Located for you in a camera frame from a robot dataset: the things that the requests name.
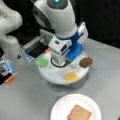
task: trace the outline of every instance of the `gray table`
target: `gray table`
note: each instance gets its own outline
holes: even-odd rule
[[[74,93],[92,98],[103,120],[118,120],[120,50],[90,39],[84,46],[94,64],[86,84]],[[49,89],[34,63],[25,65],[11,84],[0,86],[0,120],[49,120],[52,106],[62,96]]]

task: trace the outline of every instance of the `cookie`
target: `cookie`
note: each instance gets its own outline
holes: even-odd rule
[[[91,66],[92,63],[93,63],[93,60],[91,58],[83,58],[80,61],[79,65],[83,68],[87,68],[87,67]]]
[[[68,116],[68,120],[89,120],[90,116],[91,112],[76,105]]]

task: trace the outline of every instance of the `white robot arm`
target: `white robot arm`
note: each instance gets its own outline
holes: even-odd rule
[[[64,61],[72,62],[83,50],[82,42],[88,37],[85,23],[79,28],[69,0],[37,0],[34,3],[34,16],[37,22],[55,30],[49,47],[57,65]]]
[[[7,34],[22,25],[21,15],[8,8],[3,0],[0,0],[0,47],[2,47],[5,58],[12,61],[16,67],[26,62],[18,40]]]

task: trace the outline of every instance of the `square cracker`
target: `square cracker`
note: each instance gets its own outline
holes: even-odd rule
[[[90,116],[91,112],[76,105],[68,116],[68,120],[89,120]]]

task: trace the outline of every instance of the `plate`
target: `plate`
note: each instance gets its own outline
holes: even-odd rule
[[[102,120],[98,105],[91,98],[81,94],[70,94],[58,100],[52,108],[50,120],[68,120],[67,117],[75,105],[92,113],[89,120]]]
[[[82,52],[71,64],[64,68],[57,68],[51,63],[51,52],[48,52],[46,54],[43,54],[42,58],[48,60],[48,66],[41,68],[39,67],[39,72],[41,76],[48,82],[57,84],[57,85],[69,85],[72,83],[75,83],[79,80],[82,80],[82,78],[88,73],[88,68],[82,68],[79,66],[79,62],[87,57],[87,55]],[[75,81],[67,82],[64,79],[64,74],[75,72],[78,75],[78,79]]]

